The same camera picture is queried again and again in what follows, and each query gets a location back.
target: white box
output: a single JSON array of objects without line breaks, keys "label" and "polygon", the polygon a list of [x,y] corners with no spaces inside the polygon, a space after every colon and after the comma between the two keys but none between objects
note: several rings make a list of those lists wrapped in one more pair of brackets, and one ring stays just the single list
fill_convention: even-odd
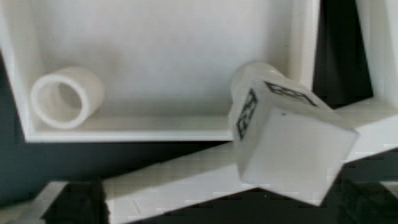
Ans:
[{"label": "white box", "polygon": [[[2,0],[0,47],[28,142],[225,141],[231,76],[268,62],[311,87],[318,0]],[[85,124],[42,125],[37,78],[85,67],[105,104]]]}]

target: white block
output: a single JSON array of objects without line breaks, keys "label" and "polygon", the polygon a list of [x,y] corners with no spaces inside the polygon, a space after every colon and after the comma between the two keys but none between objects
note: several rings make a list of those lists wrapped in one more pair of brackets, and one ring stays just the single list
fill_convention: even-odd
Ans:
[{"label": "white block", "polygon": [[357,133],[311,91],[270,66],[254,63],[241,72],[231,110],[241,179],[320,205]]}]

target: dark background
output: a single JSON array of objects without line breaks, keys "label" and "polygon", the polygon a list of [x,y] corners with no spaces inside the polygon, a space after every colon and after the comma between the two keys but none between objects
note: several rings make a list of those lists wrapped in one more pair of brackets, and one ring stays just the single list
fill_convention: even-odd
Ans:
[{"label": "dark background", "polygon": [[[371,97],[353,0],[321,5],[314,92],[337,108]],[[220,144],[26,144],[3,67],[0,68],[0,207],[32,199],[53,180],[105,179]],[[398,151],[346,164],[339,179],[398,180]],[[321,207],[252,190],[147,220],[190,224],[332,224],[339,179]]]}]

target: white tape roll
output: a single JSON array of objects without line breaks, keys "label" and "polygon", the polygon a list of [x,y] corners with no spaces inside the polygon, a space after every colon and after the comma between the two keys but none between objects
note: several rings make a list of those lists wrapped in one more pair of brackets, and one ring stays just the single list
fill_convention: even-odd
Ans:
[{"label": "white tape roll", "polygon": [[103,103],[103,84],[80,67],[69,67],[42,76],[34,84],[30,100],[42,122],[58,129],[76,128]]}]

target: black logo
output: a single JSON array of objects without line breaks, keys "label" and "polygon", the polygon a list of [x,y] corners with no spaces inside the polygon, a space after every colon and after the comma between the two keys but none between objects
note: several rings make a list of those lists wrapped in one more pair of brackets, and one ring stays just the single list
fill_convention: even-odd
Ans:
[{"label": "black logo", "polygon": [[256,107],[257,107],[257,96],[256,96],[254,90],[250,89],[249,96],[245,99],[245,106],[243,106],[243,110],[241,110],[241,114],[240,114],[240,119],[238,119],[238,123],[236,123],[240,140],[243,140],[243,138],[245,138],[245,132],[247,132],[249,125],[250,125],[250,119],[252,119]]},{"label": "black logo", "polygon": [[288,97],[289,99],[293,99],[295,101],[300,101],[302,103],[309,104],[311,106],[316,107],[314,102],[311,101],[307,95],[300,92],[296,92],[295,90],[284,88],[282,86],[275,85],[273,83],[265,82],[268,89],[272,91],[273,94],[277,94],[279,96]]}]

